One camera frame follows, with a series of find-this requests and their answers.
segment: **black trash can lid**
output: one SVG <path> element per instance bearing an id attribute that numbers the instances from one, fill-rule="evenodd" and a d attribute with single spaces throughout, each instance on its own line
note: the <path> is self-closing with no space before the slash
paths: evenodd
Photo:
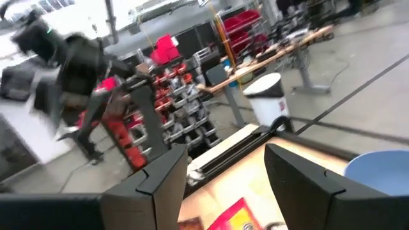
<path id="1" fill-rule="evenodd" d="M 282 98 L 281 74 L 270 73 L 253 82 L 243 91 L 247 98 Z"/>

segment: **paper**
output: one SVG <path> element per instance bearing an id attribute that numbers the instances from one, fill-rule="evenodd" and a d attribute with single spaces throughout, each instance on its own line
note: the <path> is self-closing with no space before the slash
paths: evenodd
<path id="1" fill-rule="evenodd" d="M 171 39 L 172 39 L 172 43 L 173 43 L 174 46 L 178 46 L 178 45 L 179 45 L 179 42 L 178 42 L 178 40 L 176 39 L 176 37 L 173 36 Z"/>

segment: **desk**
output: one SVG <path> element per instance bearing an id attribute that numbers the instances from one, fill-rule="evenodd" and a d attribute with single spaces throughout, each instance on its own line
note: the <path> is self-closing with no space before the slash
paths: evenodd
<path id="1" fill-rule="evenodd" d="M 256 125 L 247 125 L 233 134 L 231 139 L 226 139 L 200 156 L 201 158 L 197 158 L 199 159 L 197 164 L 217 156 L 218 153 L 234 145 L 234 140 L 241 141 L 256 128 Z M 343 173 L 347 164 L 344 160 L 293 144 L 284 139 L 275 137 L 267 143 L 277 144 L 339 174 Z M 271 222 L 284 221 L 268 182 L 264 166 L 264 145 L 188 196 L 182 202 L 179 221 L 201 217 L 204 227 L 207 229 L 224 210 L 241 197 L 246 199 L 261 226 L 266 226 Z"/>
<path id="2" fill-rule="evenodd" d="M 268 58 L 265 61 L 262 61 L 260 63 L 253 63 L 249 66 L 243 67 L 235 72 L 235 74 L 231 75 L 229 79 L 225 80 L 224 82 L 212 86 L 212 87 L 204 87 L 203 85 L 197 86 L 198 89 L 208 92 L 208 93 L 214 93 L 218 90 L 223 90 L 223 93 L 226 95 L 226 98 L 229 102 L 229 105 L 231 107 L 231 110 L 233 111 L 233 115 L 235 116 L 236 119 L 236 124 L 238 127 L 243 128 L 245 126 L 245 122 L 243 120 L 242 114 L 240 113 L 239 107 L 236 103 L 236 100 L 233 96 L 233 93 L 231 92 L 231 89 L 228 87 L 228 84 L 237 81 L 238 79 L 242 78 L 243 76 L 252 73 L 254 70 L 257 70 L 261 67 L 264 67 L 271 62 L 276 61 L 277 59 L 285 56 L 286 54 L 289 54 L 291 52 L 294 53 L 296 62 L 298 63 L 298 70 L 300 71 L 300 75 L 302 78 L 303 86 L 297 86 L 294 87 L 293 89 L 295 91 L 301 91 L 304 93 L 329 93 L 330 92 L 330 87 L 329 86 L 315 86 L 312 84 L 309 78 L 309 74 L 307 71 L 306 64 L 303 62 L 304 57 L 301 54 L 301 50 L 298 49 L 299 47 L 319 38 L 322 36 L 327 36 L 330 33 L 332 33 L 333 26 L 326 26 L 323 27 L 315 32 L 311 32 L 309 35 L 307 35 L 301 42 L 290 45 L 284 49 L 281 49 L 276 55 Z"/>

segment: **person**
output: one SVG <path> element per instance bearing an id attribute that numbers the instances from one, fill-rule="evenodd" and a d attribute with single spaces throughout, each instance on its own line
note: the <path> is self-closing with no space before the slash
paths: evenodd
<path id="1" fill-rule="evenodd" d="M 291 0 L 277 0 L 275 3 L 277 4 L 277 7 L 281 12 L 283 18 L 286 18 L 288 16 L 289 9 L 294 6 L 293 1 Z"/>
<path id="2" fill-rule="evenodd" d="M 338 20 L 346 18 L 346 17 L 359 17 L 361 15 L 362 8 L 365 4 L 372 4 L 375 3 L 376 0 L 348 0 L 349 6 L 340 12 L 331 14 L 327 17 L 323 17 L 320 20 L 314 22 L 312 27 L 321 27 L 327 22 L 336 23 Z"/>

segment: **shoe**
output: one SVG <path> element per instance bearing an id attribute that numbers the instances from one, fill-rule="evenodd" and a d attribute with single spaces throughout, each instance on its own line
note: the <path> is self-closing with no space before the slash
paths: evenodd
<path id="1" fill-rule="evenodd" d="M 93 155 L 93 159 L 91 160 L 91 165 L 98 165 L 99 163 L 104 161 L 104 154 L 97 151 Z"/>
<path id="2" fill-rule="evenodd" d="M 57 141 L 61 141 L 63 139 L 71 138 L 75 139 L 77 137 L 79 128 L 77 126 L 66 127 L 62 129 L 61 137 L 57 139 Z"/>

